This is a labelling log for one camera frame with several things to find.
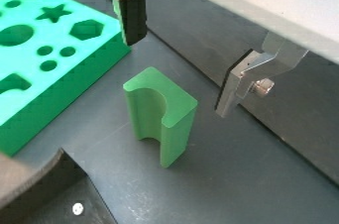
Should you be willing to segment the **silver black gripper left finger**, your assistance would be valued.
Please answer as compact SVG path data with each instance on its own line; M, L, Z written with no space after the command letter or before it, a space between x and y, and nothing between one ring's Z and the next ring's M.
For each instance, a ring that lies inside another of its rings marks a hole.
M147 35L145 0L112 0L124 42L132 46Z

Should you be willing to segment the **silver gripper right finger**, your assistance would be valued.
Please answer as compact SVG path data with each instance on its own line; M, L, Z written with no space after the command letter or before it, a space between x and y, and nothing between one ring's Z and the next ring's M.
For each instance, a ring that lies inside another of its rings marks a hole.
M273 87L271 78L292 70L307 53L307 48L268 32L261 52L251 51L228 73L216 113L225 117L249 92L265 96Z

